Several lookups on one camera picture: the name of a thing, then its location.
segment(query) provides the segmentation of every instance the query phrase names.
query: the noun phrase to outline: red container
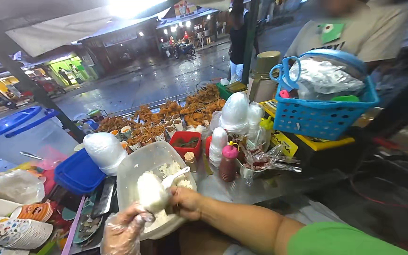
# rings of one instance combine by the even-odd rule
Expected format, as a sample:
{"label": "red container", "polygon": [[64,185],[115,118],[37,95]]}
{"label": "red container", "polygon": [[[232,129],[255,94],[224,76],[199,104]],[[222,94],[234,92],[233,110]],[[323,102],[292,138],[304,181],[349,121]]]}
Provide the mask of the red container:
{"label": "red container", "polygon": [[[181,147],[174,147],[173,143],[175,140],[182,138],[184,142],[189,142],[193,138],[198,138],[198,144],[194,148],[181,148]],[[170,140],[170,145],[178,152],[178,154],[184,158],[185,153],[193,152],[195,155],[195,159],[198,159],[201,156],[201,133],[199,132],[189,132],[189,131],[176,131],[173,137]]]}

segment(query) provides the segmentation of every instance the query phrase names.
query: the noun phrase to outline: wet pavement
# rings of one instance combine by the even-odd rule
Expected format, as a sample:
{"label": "wet pavement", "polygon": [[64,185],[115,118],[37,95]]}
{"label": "wet pavement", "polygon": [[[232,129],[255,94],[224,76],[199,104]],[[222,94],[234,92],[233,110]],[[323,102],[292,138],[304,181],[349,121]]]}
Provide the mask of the wet pavement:
{"label": "wet pavement", "polygon": [[[259,38],[260,50],[285,52],[302,24],[267,30]],[[73,118],[79,113],[104,109],[114,113],[138,107],[180,94],[191,93],[202,81],[226,78],[229,71],[228,50],[230,43],[223,43],[199,51],[195,56],[180,59],[147,58],[138,60],[138,70],[117,74],[91,82],[68,92],[55,100],[57,105]]]}

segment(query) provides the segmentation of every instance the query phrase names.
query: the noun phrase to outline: plastic glove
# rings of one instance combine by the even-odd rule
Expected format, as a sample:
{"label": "plastic glove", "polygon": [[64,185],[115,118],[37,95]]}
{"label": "plastic glove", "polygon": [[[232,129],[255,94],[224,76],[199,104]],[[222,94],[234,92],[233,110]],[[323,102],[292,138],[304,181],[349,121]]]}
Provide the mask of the plastic glove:
{"label": "plastic glove", "polygon": [[140,233],[155,217],[134,202],[126,210],[108,217],[103,230],[102,255],[139,255]]}

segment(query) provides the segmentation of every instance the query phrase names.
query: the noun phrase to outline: blue container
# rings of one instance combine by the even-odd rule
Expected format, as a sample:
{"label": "blue container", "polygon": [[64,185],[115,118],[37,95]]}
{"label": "blue container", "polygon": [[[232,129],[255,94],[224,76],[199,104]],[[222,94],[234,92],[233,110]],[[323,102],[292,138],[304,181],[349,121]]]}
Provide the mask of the blue container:
{"label": "blue container", "polygon": [[[328,59],[336,59],[357,68],[362,73],[366,73],[366,65],[354,55],[346,52],[317,49],[308,51],[303,55],[316,55]],[[361,114],[367,109],[378,105],[379,99],[370,76],[367,76],[365,79],[366,87],[363,95],[360,96],[360,102],[282,98],[279,96],[280,90],[282,89],[281,86],[284,83],[282,77],[289,75],[288,72],[281,74],[282,67],[282,65],[277,65],[272,68],[272,70],[280,68],[280,76],[275,78],[275,80],[279,82],[275,96],[275,99],[278,101],[275,123],[273,125],[275,130],[335,141]]]}
{"label": "blue container", "polygon": [[105,177],[84,148],[54,169],[54,181],[77,195],[90,193]]}

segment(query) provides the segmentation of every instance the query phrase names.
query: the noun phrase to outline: green sleeve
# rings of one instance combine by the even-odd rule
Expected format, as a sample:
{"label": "green sleeve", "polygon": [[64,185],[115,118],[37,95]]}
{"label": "green sleeve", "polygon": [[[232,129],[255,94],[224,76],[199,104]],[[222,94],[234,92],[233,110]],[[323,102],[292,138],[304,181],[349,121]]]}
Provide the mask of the green sleeve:
{"label": "green sleeve", "polygon": [[349,225],[320,222],[307,225],[287,244],[288,255],[408,255],[407,251]]}

